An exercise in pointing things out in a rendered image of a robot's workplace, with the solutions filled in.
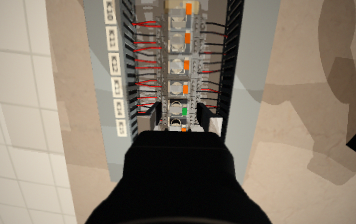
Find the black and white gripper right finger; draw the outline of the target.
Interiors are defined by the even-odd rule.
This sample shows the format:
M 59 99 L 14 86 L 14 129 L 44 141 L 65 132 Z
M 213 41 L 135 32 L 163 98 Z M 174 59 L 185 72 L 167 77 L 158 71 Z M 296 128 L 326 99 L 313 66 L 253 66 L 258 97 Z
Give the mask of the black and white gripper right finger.
M 204 132 L 214 132 L 220 136 L 223 120 L 220 115 L 214 115 L 203 103 L 197 103 L 196 118 Z

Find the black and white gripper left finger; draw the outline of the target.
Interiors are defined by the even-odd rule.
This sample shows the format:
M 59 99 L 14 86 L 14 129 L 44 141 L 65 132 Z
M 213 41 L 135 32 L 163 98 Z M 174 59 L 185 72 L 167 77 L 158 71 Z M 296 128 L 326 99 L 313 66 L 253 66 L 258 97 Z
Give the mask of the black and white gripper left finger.
M 162 117 L 162 102 L 155 102 L 145 113 L 137 115 L 138 135 L 146 130 L 154 130 Z

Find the grey relay panel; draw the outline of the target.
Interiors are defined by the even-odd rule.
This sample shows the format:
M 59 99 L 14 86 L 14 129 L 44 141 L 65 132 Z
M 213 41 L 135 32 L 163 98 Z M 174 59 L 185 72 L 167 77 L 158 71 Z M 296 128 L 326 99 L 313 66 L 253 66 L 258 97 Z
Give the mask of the grey relay panel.
M 168 49 L 169 0 L 164 10 L 163 1 L 83 0 L 110 180 L 119 182 L 123 176 L 125 153 L 138 136 L 137 115 L 162 102 L 154 130 L 168 131 L 169 100 L 187 99 L 188 131 L 204 132 L 196 118 L 197 103 L 223 117 L 220 138 L 243 185 L 281 0 L 194 0 L 190 75 L 168 74 L 168 55 L 179 54 Z M 204 55 L 218 53 L 224 54 Z M 142 68 L 156 63 L 157 68 Z M 190 98 L 168 97 L 168 80 L 190 81 Z

